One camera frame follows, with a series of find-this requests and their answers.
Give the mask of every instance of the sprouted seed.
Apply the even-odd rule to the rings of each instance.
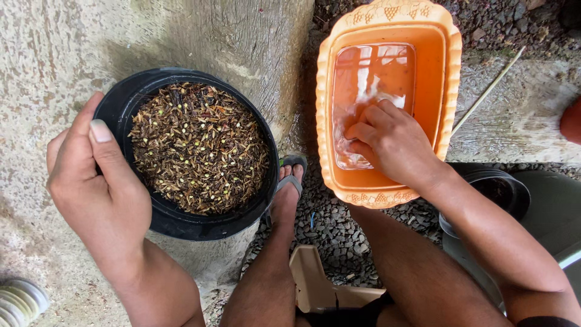
[[[223,214],[247,205],[268,169],[268,147],[256,119],[213,86],[161,88],[133,117],[129,136],[145,183],[194,214]]]

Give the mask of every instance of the hand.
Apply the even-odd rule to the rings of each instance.
[[[131,273],[128,265],[143,257],[152,207],[111,131],[102,120],[92,120],[102,98],[95,93],[71,128],[48,144],[46,188],[99,269],[114,278]],[[96,164],[103,175],[97,175]]]
[[[437,183],[449,167],[436,157],[418,122],[389,100],[365,108],[345,137],[358,139],[351,151],[385,176],[418,192]]]

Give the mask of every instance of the orange plastic basin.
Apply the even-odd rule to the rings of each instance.
[[[397,56],[390,49],[400,50],[405,65],[393,61]],[[318,57],[317,134],[322,176],[338,198],[389,208],[418,197],[376,169],[345,165],[335,138],[349,122],[333,123],[333,118],[361,98],[362,84],[370,88],[370,76],[378,76],[373,87],[404,98],[396,105],[413,114],[437,157],[444,160],[456,110],[461,49],[450,13],[429,1],[376,0],[337,21]]]

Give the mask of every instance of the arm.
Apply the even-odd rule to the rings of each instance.
[[[581,308],[557,262],[514,218],[439,161],[410,115],[384,100],[364,110],[346,137],[358,139],[354,152],[444,213],[499,286],[513,323],[551,315],[581,324]]]
[[[135,326],[204,326],[196,283],[145,239],[151,199],[111,131],[93,120],[96,93],[46,153],[46,188],[115,289]],[[96,165],[103,175],[97,175]]]

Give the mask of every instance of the black plastic container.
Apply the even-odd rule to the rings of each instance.
[[[451,163],[450,166],[484,196],[520,221],[530,206],[530,193],[526,186],[502,170],[481,163]],[[458,238],[452,226],[440,213],[440,226],[450,236]]]
[[[270,163],[258,195],[244,209],[223,215],[203,216],[187,213],[180,209],[177,204],[165,199],[159,193],[154,193],[153,189],[148,187],[153,206],[150,229],[184,240],[213,241],[225,239],[243,231],[260,219],[274,198],[278,184],[276,143],[268,124],[244,95],[222,80],[206,73],[174,67],[151,69],[134,74],[113,86],[97,106],[94,118],[105,121],[115,135],[115,139],[131,169],[143,182],[143,176],[135,167],[132,142],[131,138],[128,137],[133,126],[132,116],[139,111],[141,105],[151,99],[147,95],[157,95],[160,88],[181,82],[203,83],[217,87],[230,93],[244,104],[252,112],[263,132],[264,141],[269,150]]]

